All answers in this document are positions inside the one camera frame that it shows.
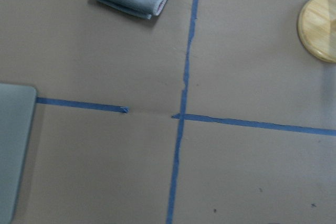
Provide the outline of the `grey laptop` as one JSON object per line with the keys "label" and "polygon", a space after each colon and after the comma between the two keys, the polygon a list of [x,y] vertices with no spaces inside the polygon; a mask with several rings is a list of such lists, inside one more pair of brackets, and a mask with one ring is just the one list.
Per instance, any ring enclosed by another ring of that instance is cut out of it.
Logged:
{"label": "grey laptop", "polygon": [[36,89],[1,83],[1,223],[11,223],[18,197]]}

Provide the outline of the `wooden mug tree stand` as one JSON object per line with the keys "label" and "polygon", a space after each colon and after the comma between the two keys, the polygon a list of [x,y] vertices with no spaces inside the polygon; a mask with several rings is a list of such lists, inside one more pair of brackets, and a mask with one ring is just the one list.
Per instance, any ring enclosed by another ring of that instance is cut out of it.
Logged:
{"label": "wooden mug tree stand", "polygon": [[299,13],[297,31],[308,52],[335,63],[335,0],[307,1]]}

